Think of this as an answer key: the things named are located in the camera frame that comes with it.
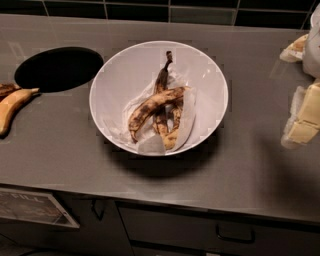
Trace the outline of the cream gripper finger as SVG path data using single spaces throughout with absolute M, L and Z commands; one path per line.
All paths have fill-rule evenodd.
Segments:
M 307 88 L 298 86 L 291 102 L 281 145 L 296 149 L 308 144 L 320 132 L 320 80 Z
M 300 62 L 303 59 L 303 51 L 307 38 L 308 35 L 305 34 L 296 39 L 281 52 L 280 59 L 289 63 Z

